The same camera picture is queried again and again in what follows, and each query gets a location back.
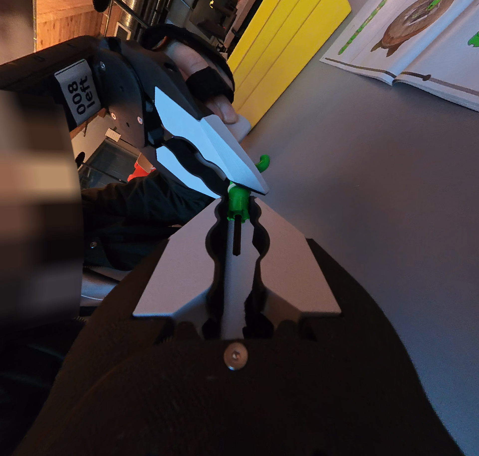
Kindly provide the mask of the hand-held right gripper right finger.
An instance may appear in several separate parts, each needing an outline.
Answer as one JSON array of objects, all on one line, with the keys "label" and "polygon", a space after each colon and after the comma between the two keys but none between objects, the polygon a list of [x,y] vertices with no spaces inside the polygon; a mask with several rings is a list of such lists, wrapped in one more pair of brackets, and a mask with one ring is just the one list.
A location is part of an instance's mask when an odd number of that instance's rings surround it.
[{"label": "hand-held right gripper right finger", "polygon": [[338,316],[341,309],[306,237],[259,198],[250,202],[258,251],[245,301],[245,338],[270,338],[284,320]]}]

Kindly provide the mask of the person's left forearm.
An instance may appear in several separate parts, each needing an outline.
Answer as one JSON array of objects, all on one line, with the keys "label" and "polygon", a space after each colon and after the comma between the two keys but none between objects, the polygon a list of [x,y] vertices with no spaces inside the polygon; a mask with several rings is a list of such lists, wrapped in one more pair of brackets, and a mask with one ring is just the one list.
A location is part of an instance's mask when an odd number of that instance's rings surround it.
[{"label": "person's left forearm", "polygon": [[214,201],[159,171],[126,184],[81,191],[83,225],[91,234],[114,226],[159,230],[184,225]]}]

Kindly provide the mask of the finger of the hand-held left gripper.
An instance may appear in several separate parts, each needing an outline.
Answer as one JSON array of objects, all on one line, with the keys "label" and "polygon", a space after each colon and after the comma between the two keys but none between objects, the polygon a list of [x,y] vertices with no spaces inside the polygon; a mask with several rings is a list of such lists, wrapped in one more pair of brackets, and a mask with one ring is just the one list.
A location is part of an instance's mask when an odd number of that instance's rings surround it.
[{"label": "finger of the hand-held left gripper", "polygon": [[171,138],[164,141],[183,167],[220,196],[228,181],[261,195],[268,185],[255,164],[215,114],[196,119],[163,90],[155,87],[155,107]]},{"label": "finger of the hand-held left gripper", "polygon": [[156,149],[158,162],[177,177],[186,187],[196,190],[212,198],[220,198],[220,195],[210,190],[199,177],[186,170],[176,156],[166,146]]}]

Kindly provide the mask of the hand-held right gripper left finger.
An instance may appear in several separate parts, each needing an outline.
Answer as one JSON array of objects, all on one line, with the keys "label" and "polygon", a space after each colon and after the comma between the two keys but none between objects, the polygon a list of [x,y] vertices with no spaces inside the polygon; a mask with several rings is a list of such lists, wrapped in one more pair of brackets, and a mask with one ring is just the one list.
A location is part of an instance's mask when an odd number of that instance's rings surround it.
[{"label": "hand-held right gripper left finger", "polygon": [[225,199],[220,198],[169,238],[133,316],[191,322],[201,338],[217,338],[224,270]]}]

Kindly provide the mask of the green round stalk segment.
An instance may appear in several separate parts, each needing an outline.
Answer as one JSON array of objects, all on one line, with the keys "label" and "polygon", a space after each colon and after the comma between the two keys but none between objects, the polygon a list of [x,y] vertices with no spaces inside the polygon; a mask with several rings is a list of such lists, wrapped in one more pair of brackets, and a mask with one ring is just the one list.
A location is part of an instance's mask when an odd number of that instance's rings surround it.
[{"label": "green round stalk segment", "polygon": [[228,187],[229,208],[227,212],[228,220],[235,220],[236,216],[240,216],[241,223],[245,223],[249,219],[249,199],[250,190],[237,185],[233,182]]}]

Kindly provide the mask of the grey desk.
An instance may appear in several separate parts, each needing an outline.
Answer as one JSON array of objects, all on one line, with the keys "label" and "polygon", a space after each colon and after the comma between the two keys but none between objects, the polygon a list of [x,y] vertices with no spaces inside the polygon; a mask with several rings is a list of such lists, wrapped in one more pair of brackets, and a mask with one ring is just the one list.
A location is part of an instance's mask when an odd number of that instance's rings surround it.
[{"label": "grey desk", "polygon": [[243,141],[265,202],[375,299],[431,404],[478,455],[478,113],[321,62],[351,14]]}]

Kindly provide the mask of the open instruction booklet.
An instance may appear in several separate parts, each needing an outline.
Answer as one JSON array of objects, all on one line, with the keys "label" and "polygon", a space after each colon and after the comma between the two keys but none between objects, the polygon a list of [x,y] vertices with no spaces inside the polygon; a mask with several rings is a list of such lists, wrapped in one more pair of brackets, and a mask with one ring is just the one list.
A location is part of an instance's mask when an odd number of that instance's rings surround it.
[{"label": "open instruction booklet", "polygon": [[479,109],[479,0],[368,0],[321,61]]}]

